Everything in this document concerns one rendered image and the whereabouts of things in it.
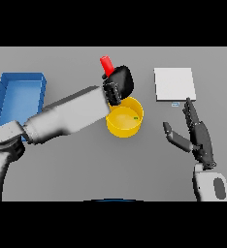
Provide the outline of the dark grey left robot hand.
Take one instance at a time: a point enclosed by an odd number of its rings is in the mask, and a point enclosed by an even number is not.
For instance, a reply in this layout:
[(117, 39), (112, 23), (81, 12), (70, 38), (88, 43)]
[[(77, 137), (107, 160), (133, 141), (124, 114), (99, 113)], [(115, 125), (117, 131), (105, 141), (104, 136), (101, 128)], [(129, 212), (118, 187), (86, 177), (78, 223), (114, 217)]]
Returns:
[(125, 65), (116, 67), (108, 77), (103, 75), (103, 79), (103, 89), (112, 107), (120, 105), (121, 101), (126, 99), (134, 90), (131, 71)]

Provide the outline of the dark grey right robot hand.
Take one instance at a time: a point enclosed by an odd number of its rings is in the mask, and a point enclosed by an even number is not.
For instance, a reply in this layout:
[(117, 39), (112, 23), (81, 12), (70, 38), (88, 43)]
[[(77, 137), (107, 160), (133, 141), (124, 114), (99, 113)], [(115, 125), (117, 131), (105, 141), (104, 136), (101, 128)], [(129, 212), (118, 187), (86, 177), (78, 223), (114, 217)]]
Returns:
[(186, 99), (184, 109), (189, 139), (175, 132), (168, 122), (163, 123), (167, 141), (177, 148), (192, 153), (195, 160), (203, 165), (204, 170), (211, 170), (216, 166), (213, 159), (211, 136), (208, 128), (198, 117), (197, 111), (190, 98)]

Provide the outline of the red beaker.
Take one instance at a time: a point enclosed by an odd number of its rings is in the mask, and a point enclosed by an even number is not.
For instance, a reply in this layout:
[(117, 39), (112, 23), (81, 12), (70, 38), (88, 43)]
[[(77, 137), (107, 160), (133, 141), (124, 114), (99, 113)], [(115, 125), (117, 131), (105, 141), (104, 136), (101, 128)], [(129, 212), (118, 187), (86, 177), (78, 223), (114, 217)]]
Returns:
[(105, 71), (105, 75), (108, 77), (114, 71), (114, 65), (111, 58), (108, 55), (102, 56), (100, 62)]

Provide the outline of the yellow bowl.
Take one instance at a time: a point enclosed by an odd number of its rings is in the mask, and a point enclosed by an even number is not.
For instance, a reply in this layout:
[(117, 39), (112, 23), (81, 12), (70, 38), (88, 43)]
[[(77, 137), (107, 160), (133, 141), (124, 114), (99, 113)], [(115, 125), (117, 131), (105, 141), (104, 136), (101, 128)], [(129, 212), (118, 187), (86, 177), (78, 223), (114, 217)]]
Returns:
[(141, 103), (133, 97), (128, 97), (122, 100), (119, 106), (110, 107), (106, 125), (114, 136), (130, 138), (139, 132), (144, 115)]

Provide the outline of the pale square measuring scale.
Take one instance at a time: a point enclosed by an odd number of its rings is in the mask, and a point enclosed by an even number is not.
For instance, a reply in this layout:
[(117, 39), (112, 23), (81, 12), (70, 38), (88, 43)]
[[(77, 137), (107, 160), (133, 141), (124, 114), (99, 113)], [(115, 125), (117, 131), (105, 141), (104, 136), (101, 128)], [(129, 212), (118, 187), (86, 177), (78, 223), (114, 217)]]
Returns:
[(157, 102), (185, 102), (196, 100), (191, 68), (154, 68), (155, 96)]

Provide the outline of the blue tray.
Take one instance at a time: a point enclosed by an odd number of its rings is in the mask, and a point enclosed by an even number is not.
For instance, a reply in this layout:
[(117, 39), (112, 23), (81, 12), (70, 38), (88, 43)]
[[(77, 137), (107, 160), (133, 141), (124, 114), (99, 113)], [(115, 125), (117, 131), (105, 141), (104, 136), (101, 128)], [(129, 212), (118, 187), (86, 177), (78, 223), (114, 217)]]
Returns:
[(22, 125), (40, 113), (46, 95), (43, 73), (2, 73), (0, 77), (0, 126), (16, 120)]

